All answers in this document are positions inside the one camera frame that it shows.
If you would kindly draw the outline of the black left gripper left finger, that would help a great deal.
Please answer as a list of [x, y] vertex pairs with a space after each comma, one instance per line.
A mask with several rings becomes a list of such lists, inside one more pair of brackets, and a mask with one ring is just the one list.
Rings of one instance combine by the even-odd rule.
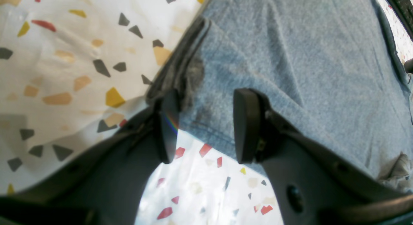
[[133, 225], [151, 174], [174, 160], [178, 125], [172, 89], [45, 180], [1, 197], [1, 224]]

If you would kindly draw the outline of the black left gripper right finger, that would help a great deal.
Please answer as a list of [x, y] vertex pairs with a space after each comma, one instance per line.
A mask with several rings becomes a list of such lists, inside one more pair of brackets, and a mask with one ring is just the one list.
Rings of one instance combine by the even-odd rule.
[[258, 163], [285, 225], [411, 225], [412, 195], [385, 187], [305, 137], [252, 88], [233, 94], [236, 157]]

